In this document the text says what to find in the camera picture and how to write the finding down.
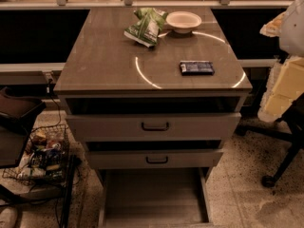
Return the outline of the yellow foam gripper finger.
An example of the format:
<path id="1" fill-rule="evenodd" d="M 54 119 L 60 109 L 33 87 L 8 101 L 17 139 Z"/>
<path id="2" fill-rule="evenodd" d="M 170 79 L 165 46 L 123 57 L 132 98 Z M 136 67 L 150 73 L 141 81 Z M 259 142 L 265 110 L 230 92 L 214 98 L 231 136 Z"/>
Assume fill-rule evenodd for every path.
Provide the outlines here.
<path id="1" fill-rule="evenodd" d="M 292 56 L 271 68 L 257 116 L 266 123 L 280 118 L 304 93 L 304 58 Z"/>
<path id="2" fill-rule="evenodd" d="M 279 37 L 281 32 L 281 24 L 285 13 L 281 12 L 277 17 L 263 25 L 259 33 L 268 37 Z"/>

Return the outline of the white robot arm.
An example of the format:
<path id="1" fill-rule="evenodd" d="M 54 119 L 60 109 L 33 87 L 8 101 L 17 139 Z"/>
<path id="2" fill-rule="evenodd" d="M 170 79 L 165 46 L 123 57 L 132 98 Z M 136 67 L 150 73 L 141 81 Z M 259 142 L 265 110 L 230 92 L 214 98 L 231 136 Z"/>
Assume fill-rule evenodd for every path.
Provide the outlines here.
<path id="1" fill-rule="evenodd" d="M 294 0 L 285 12 L 262 27 L 260 33 L 279 38 L 279 47 L 287 53 L 283 62 L 271 68 L 266 91 L 257 116 L 274 122 L 304 93 L 304 0 Z"/>

